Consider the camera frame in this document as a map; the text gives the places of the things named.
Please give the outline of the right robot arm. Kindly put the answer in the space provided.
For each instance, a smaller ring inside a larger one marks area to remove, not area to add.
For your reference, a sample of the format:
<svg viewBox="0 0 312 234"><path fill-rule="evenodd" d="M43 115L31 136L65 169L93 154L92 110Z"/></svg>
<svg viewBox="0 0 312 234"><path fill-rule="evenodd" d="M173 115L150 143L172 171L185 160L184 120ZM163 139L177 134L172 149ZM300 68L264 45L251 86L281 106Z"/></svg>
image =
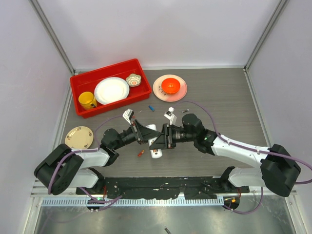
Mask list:
<svg viewBox="0 0 312 234"><path fill-rule="evenodd" d="M164 124L160 135L149 141L150 150L173 149L177 143L193 142L204 154L223 156L249 165L249 168L228 167L220 180L223 191L230 193L237 187L266 187L282 197L288 197L301 173L299 165L280 145L271 148L253 146L230 139L206 129L195 114L186 114L182 126Z"/></svg>

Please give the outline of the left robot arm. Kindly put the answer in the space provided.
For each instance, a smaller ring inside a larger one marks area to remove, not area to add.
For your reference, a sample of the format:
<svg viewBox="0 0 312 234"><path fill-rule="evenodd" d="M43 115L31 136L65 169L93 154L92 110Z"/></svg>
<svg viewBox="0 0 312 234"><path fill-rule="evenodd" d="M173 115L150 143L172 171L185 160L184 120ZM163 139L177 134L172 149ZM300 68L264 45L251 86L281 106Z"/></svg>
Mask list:
<svg viewBox="0 0 312 234"><path fill-rule="evenodd" d="M83 187L97 195L103 191L104 183L93 167L110 166L119 157L117 149L135 141L145 144L159 135L159 131L145 127L135 119L121 133L107 129L98 148L78 150L60 144L35 168L34 176L48 189L48 194L59 195L67 188Z"/></svg>

